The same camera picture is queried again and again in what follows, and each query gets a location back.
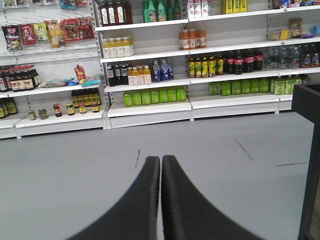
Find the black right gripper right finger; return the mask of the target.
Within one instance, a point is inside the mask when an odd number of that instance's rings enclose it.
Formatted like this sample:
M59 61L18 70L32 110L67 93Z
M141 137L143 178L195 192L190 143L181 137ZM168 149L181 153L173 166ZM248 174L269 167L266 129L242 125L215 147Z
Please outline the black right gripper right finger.
M161 209L166 240L258 240L211 204L174 155L162 158Z

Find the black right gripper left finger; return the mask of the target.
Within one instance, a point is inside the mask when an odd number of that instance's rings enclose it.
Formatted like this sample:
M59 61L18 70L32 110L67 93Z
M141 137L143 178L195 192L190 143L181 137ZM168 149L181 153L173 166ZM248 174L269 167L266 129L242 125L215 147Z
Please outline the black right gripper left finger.
M148 156L132 185L104 215L71 240L156 240L160 158Z

